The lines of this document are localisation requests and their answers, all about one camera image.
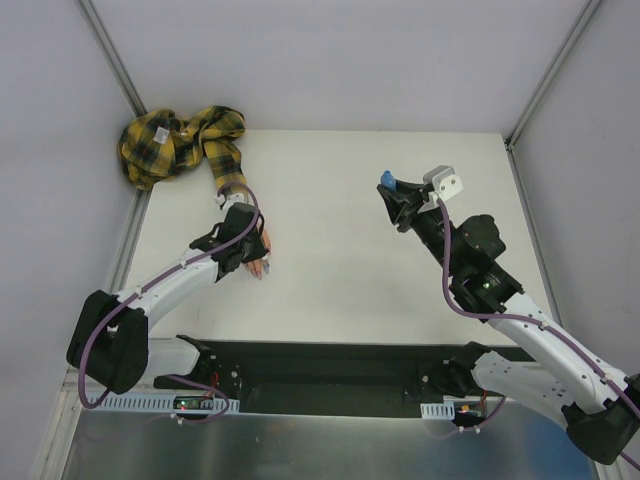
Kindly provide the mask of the blue nail polish bottle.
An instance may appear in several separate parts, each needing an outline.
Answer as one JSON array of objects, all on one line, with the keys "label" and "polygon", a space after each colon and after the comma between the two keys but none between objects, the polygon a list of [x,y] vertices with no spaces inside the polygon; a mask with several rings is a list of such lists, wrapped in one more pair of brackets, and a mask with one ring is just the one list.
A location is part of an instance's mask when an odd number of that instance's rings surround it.
[{"label": "blue nail polish bottle", "polygon": [[391,191],[397,190],[397,182],[389,170],[385,170],[380,177],[380,184]]}]

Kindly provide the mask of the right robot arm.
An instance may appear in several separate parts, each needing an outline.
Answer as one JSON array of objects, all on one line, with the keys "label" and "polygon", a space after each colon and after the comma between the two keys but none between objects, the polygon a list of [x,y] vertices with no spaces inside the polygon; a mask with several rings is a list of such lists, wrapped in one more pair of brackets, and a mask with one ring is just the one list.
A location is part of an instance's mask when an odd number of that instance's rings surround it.
[{"label": "right robot arm", "polygon": [[401,233],[413,231],[441,265],[449,307],[505,335],[538,366],[516,365],[470,342],[430,375],[432,385],[451,396],[477,387],[515,400],[559,425],[591,460],[613,464],[639,431],[639,377],[589,351],[499,265],[506,246],[492,216],[453,225],[446,202],[461,190],[450,167],[420,184],[384,172],[377,186],[391,223]]}]

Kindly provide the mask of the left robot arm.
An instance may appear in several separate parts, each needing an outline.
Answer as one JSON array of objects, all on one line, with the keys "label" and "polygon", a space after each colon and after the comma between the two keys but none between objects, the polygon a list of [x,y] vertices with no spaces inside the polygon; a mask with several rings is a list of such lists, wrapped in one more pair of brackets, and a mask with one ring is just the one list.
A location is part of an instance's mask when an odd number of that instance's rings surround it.
[{"label": "left robot arm", "polygon": [[195,293],[240,265],[267,256],[262,233],[260,211],[236,203],[223,221],[154,277],[114,294],[90,294],[67,349],[68,364],[115,394],[128,392],[142,380],[170,375],[205,382],[204,346],[185,335],[152,341],[149,333]]}]

